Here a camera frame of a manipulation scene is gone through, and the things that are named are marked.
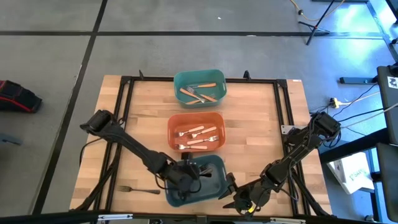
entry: floor stripe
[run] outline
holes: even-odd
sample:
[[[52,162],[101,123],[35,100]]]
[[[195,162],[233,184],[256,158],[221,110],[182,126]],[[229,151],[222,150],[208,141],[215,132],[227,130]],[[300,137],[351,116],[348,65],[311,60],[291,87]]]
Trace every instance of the floor stripe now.
[[[101,3],[101,7],[98,12],[98,16],[97,16],[97,20],[96,20],[94,28],[93,28],[93,32],[97,32],[100,27],[101,20],[103,18],[103,14],[104,14],[107,2],[108,2],[108,0],[103,0]],[[49,159],[46,169],[45,169],[45,174],[41,178],[41,181],[39,184],[40,190],[35,198],[35,202],[34,202],[34,205],[32,208],[33,215],[42,213],[42,209],[43,209],[43,206],[45,203],[45,198],[47,197],[47,193],[48,193],[50,185],[51,185],[51,180],[54,175],[55,168],[57,166],[57,162],[58,162],[58,159],[61,154],[63,142],[67,135],[68,127],[70,124],[70,120],[72,118],[73,110],[75,109],[75,105],[76,105],[77,97],[78,97],[78,94],[79,94],[79,91],[81,88],[81,84],[83,83],[83,79],[84,79],[84,76],[86,73],[88,61],[90,60],[90,56],[93,51],[95,39],[96,39],[96,36],[92,35],[90,37],[90,40],[88,41],[86,52],[84,54],[83,61],[81,63],[80,71],[76,78],[75,86],[73,87],[72,93],[70,95],[70,98],[69,98],[69,101],[67,104],[67,108],[66,108],[63,118],[62,118],[61,125],[58,129],[57,136],[55,137],[55,140],[54,140],[52,152],[50,154],[51,156],[50,156],[50,159]]]

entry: dark teal bin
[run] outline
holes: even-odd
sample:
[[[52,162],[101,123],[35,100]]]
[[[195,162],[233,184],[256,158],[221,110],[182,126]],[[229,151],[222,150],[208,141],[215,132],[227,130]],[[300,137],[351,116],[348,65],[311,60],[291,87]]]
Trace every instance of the dark teal bin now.
[[[179,207],[189,203],[201,202],[212,198],[218,198],[227,189],[226,182],[226,171],[222,158],[216,155],[201,156],[192,159],[192,162],[196,162],[198,166],[208,164],[213,171],[211,177],[200,177],[201,189],[197,193],[192,193],[188,196],[185,201],[181,200],[176,190],[166,190],[167,202],[173,207]],[[174,188],[170,182],[166,181],[167,188]],[[191,191],[196,191],[199,188],[199,181],[196,181],[191,187]]]
[[[204,103],[195,103],[193,105],[187,105],[190,101],[196,100],[192,96],[188,96],[180,92],[180,88],[186,89],[189,85],[201,85],[207,83],[216,83],[217,86],[210,88],[196,88],[197,93],[209,96],[215,94],[217,102],[206,101]],[[217,69],[212,70],[199,70],[199,71],[188,71],[180,72],[174,76],[174,90],[175,97],[184,108],[201,108],[206,106],[216,106],[221,103],[226,95],[226,82],[223,72]]]

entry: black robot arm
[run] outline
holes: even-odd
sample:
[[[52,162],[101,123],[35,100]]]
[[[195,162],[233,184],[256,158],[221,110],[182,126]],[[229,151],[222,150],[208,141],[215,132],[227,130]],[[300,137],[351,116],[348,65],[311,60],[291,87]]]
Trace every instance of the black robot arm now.
[[[87,123],[80,125],[80,128],[107,141],[120,143],[140,157],[148,171],[158,175],[162,180],[170,181],[182,192],[189,192],[193,180],[198,178],[196,170],[189,164],[178,166],[168,155],[149,150],[128,135],[109,111],[98,110]]]
[[[251,218],[254,212],[259,211],[268,202],[272,190],[279,192],[282,189],[287,178],[292,176],[294,166],[298,162],[322,143],[334,140],[339,134],[339,122],[325,112],[313,114],[307,127],[290,130],[284,143],[291,150],[282,159],[268,164],[259,179],[238,187],[233,174],[227,175],[229,187],[219,199],[236,193],[233,197],[234,202],[223,208],[235,208],[238,213]]]

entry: wooden-handled fork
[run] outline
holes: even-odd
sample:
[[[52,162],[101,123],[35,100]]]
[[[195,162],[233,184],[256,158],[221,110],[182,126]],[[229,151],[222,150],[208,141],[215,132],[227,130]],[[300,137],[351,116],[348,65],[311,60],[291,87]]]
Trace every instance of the wooden-handled fork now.
[[[186,94],[188,96],[192,96],[192,97],[200,100],[202,103],[204,103],[206,101],[205,99],[200,98],[199,96],[196,96],[195,94],[190,93],[188,90],[184,90],[183,88],[180,88],[180,92],[182,92],[183,94]]]

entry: concrete floor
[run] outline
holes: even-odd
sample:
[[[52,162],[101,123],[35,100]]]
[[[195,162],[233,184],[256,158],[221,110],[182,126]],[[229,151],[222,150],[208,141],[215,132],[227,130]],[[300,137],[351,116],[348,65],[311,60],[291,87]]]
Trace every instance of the concrete floor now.
[[[397,37],[391,25],[395,18],[386,3],[371,2],[387,34]],[[319,17],[327,7],[324,2],[297,3],[312,18]],[[1,1],[0,30],[92,30],[100,4],[100,0]],[[100,30],[308,31],[297,24],[301,19],[296,15],[288,0],[112,0]],[[379,32],[365,4],[344,3],[325,19],[322,27],[333,32]],[[0,216],[29,212],[88,38],[0,36],[0,78],[18,82],[44,99],[37,114],[0,113],[0,132],[24,141],[19,147],[0,145]],[[309,46],[304,44],[306,39],[97,37],[44,212],[69,208],[79,151],[87,139],[78,125],[92,115],[103,75],[138,75],[141,69],[147,76],[173,76],[182,70],[218,68],[227,77],[241,77],[243,71],[249,70],[253,78],[303,80],[308,107],[314,109],[325,105],[330,97],[351,101],[369,88],[341,85],[337,82],[339,77],[373,77],[377,66],[394,63],[386,43],[380,39],[315,38]],[[380,97],[373,96],[355,103],[338,118],[380,107]],[[377,128],[371,128],[371,124],[377,124]],[[368,134],[384,126],[384,118],[378,116],[353,129]],[[342,140],[359,137],[344,130]],[[346,195],[327,169],[324,173],[333,214],[355,220],[372,214],[368,193]],[[15,189],[23,194],[5,193]]]

